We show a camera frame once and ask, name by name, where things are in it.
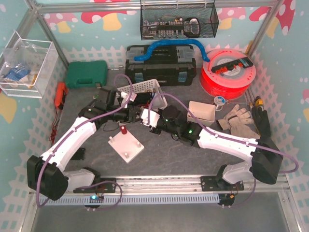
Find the large red spring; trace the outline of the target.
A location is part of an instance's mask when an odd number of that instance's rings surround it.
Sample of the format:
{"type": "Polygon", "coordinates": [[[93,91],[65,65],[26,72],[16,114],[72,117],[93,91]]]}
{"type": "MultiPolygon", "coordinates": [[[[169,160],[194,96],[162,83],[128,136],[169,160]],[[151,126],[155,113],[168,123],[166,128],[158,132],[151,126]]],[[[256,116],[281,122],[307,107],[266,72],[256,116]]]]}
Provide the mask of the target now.
{"type": "Polygon", "coordinates": [[[121,126],[120,130],[123,135],[127,134],[126,126],[121,126]]]}

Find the white peg base plate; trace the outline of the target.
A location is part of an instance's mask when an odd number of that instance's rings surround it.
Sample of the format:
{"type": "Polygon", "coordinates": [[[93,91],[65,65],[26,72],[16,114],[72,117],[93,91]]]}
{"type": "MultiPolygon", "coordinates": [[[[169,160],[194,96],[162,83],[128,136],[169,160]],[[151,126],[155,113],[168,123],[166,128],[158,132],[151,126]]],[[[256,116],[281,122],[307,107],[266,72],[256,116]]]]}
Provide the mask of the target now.
{"type": "Polygon", "coordinates": [[[110,136],[108,143],[126,163],[130,163],[144,150],[144,145],[142,145],[128,130],[125,135],[120,131],[114,137],[110,136]]]}

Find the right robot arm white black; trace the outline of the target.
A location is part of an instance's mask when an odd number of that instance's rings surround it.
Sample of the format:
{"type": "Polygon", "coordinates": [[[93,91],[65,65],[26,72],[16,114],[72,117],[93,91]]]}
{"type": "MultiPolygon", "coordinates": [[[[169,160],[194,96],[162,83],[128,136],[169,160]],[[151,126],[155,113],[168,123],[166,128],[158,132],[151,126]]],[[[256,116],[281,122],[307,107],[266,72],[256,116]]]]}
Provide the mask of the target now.
{"type": "Polygon", "coordinates": [[[277,182],[284,157],[294,158],[281,152],[270,137],[262,135],[259,139],[242,138],[222,133],[204,126],[199,119],[188,122],[184,114],[173,105],[160,113],[150,105],[140,114],[142,123],[155,134],[162,131],[178,138],[187,146],[213,149],[235,156],[243,161],[235,165],[224,165],[217,174],[219,184],[235,184],[242,180],[255,178],[269,185],[277,182]]]}

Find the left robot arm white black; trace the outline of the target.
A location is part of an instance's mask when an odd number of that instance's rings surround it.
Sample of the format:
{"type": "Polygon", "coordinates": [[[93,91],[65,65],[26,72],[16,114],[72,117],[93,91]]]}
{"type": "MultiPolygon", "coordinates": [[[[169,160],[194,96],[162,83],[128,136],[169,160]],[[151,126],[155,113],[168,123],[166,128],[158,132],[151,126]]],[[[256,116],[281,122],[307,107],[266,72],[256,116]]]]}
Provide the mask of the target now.
{"type": "Polygon", "coordinates": [[[92,189],[113,181],[101,181],[99,172],[91,168],[66,172],[66,166],[83,145],[107,121],[132,122],[133,102],[136,98],[132,82],[129,92],[102,87],[98,98],[93,99],[79,112],[73,125],[47,151],[27,160],[28,187],[36,191],[36,205],[41,208],[49,200],[60,199],[67,191],[92,189]]]}

